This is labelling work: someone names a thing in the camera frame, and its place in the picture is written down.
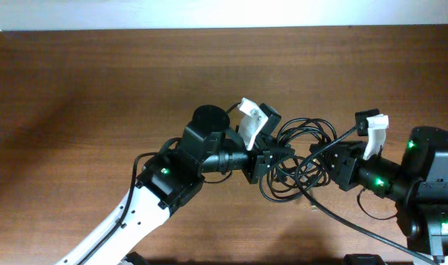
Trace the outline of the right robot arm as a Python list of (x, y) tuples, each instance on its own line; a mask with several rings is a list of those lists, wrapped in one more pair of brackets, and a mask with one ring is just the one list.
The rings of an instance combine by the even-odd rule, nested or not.
[(340, 189), (363, 186), (395, 203), (396, 223), (411, 251), (443, 263), (448, 258), (448, 131), (415, 127), (401, 163), (382, 156), (386, 128), (367, 128), (368, 141), (341, 141), (322, 151)]

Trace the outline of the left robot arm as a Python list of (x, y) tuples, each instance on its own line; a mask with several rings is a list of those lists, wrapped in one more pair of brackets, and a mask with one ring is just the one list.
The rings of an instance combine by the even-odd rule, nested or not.
[(230, 177), (242, 171), (250, 184), (293, 155), (271, 135), (280, 114), (266, 104), (243, 100), (244, 116), (231, 128), (228, 112), (214, 105), (198, 107), (180, 138), (147, 153), (143, 167), (133, 166), (129, 191), (122, 201), (60, 264), (120, 264), (149, 233), (165, 223), (206, 183), (204, 175)]

